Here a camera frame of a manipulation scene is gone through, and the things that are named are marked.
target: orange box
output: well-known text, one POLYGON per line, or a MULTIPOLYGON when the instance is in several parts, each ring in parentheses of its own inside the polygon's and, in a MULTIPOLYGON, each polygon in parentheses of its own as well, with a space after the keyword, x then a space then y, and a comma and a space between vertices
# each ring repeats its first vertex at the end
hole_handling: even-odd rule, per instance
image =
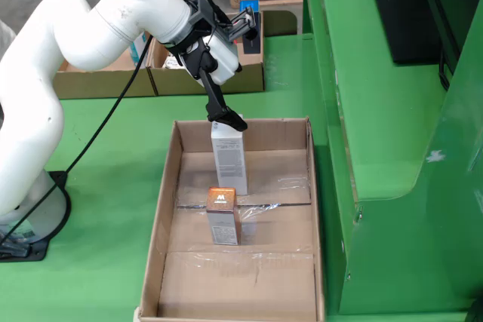
POLYGON ((213 243, 240 244, 240 219, 234 188, 210 188, 206 202, 213 243))

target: white box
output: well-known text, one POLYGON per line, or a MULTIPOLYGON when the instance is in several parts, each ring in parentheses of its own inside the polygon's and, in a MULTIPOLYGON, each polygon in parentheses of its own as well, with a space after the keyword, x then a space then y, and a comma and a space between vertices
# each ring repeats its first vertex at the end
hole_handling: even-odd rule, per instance
POLYGON ((235 188, 237 195, 247 195, 248 182, 243 133, 226 124, 213 122, 211 144, 217 165, 218 186, 235 188))

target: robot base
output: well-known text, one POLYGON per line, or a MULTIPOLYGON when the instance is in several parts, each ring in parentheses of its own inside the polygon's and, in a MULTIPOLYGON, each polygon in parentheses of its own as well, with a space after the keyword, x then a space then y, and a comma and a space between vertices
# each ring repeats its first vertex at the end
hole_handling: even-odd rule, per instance
POLYGON ((25 258, 19 258, 19 257, 8 257, 8 258, 1 258, 0 257, 0 263, 12 263, 12 262, 39 262, 45 258, 47 255, 47 249, 49 242, 53 237, 55 237, 60 230, 65 226, 67 223, 67 220, 69 219, 70 216, 70 211, 72 209, 72 204, 70 201, 69 194, 67 194, 67 191, 65 189, 66 187, 66 178, 62 179, 60 178, 63 174, 63 171, 51 171, 49 172, 49 175, 53 180, 61 180, 58 184, 59 190, 63 193, 63 195, 66 198, 66 212, 62 218, 62 221, 60 224, 53 230, 49 235, 47 235, 45 238, 41 239, 40 241, 36 241, 35 243, 30 244, 30 253, 27 257, 25 258))

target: cardboard box flap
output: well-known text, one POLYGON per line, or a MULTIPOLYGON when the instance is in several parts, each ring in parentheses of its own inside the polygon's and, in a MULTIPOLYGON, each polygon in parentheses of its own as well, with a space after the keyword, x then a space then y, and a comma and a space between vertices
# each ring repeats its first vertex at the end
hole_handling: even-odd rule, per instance
POLYGON ((174 211, 169 252, 312 253, 312 206, 240 207, 241 243, 213 244, 203 209, 174 211))
POLYGON ((165 258, 168 253, 169 235, 174 212, 174 196, 176 194, 182 152, 180 134, 176 124, 174 124, 159 191, 158 207, 152 226, 151 241, 149 243, 149 255, 140 303, 140 313, 144 315, 155 316, 157 311, 165 258))
MULTIPOLYGON (((243 133, 245 151, 306 150, 307 120, 304 118, 245 119, 243 133)), ((183 152, 213 152, 211 123, 183 121, 178 123, 183 152)))
MULTIPOLYGON (((246 152, 245 163, 248 195, 237 195, 239 206, 310 204, 306 150, 246 152)), ((183 153, 177 206, 205 206, 211 186, 218 186, 213 153, 183 153)))
POLYGON ((159 317, 315 320, 312 254, 169 253, 159 317))

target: product box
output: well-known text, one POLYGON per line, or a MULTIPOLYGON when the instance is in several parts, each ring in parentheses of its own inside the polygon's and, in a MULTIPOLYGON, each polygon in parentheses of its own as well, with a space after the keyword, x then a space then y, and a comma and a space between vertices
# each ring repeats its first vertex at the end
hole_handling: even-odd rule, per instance
POLYGON ((177 121, 165 162, 137 317, 323 321, 312 131, 307 119, 247 120, 250 194, 237 197, 239 245, 214 244, 217 175, 207 121, 177 121))
POLYGON ((235 188, 236 194, 248 194, 243 132, 227 124, 212 122, 211 145, 217 166, 218 186, 235 188))
POLYGON ((240 222, 234 188, 210 188, 206 214, 215 244, 240 244, 240 222))

